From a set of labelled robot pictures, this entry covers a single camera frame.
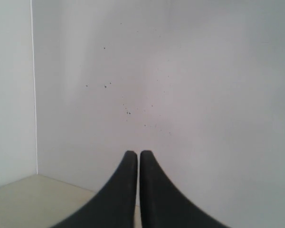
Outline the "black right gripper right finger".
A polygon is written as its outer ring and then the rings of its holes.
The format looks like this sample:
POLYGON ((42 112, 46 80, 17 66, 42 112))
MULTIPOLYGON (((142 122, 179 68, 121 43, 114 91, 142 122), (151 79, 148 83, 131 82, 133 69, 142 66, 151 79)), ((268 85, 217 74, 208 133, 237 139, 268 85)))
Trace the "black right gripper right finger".
POLYGON ((171 182, 152 151, 140 154, 139 194, 144 228, 223 228, 171 182))

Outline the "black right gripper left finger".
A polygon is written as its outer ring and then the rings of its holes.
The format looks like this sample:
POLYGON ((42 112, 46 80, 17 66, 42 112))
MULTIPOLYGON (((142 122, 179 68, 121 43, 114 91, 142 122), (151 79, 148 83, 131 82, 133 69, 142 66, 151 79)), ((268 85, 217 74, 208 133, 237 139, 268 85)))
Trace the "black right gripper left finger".
POLYGON ((138 158, 126 151, 109 181, 83 207, 55 228, 133 228, 138 158))

